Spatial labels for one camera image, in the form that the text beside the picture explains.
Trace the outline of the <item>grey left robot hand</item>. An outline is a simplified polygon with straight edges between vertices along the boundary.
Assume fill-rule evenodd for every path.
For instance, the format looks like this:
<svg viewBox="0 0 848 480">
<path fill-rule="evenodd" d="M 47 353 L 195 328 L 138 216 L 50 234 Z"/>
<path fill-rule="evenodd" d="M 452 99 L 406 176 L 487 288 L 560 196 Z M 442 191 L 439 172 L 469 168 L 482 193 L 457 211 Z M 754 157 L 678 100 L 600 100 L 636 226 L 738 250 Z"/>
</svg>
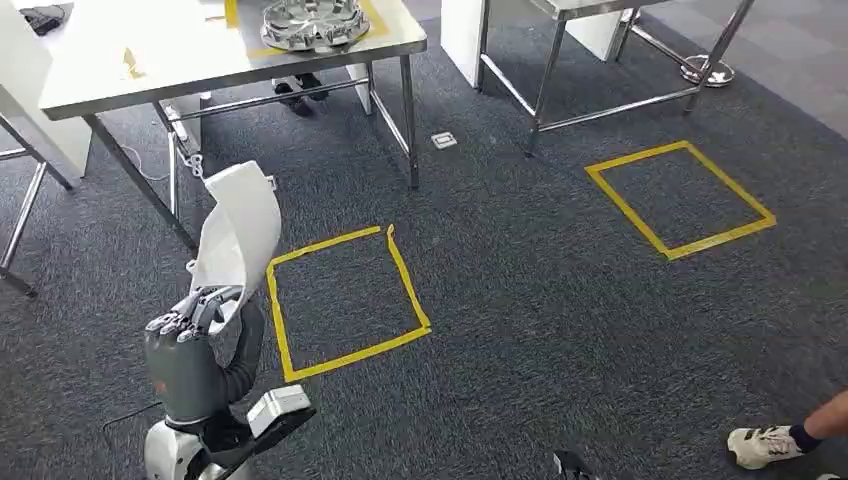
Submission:
<svg viewBox="0 0 848 480">
<path fill-rule="evenodd" d="M 255 384 L 266 318 L 253 298 L 233 312 L 241 327 L 227 365 L 217 362 L 209 343 L 221 305 L 240 294 L 236 287 L 197 288 L 145 326 L 146 365 L 169 421 L 198 423 L 227 410 Z"/>
</svg>

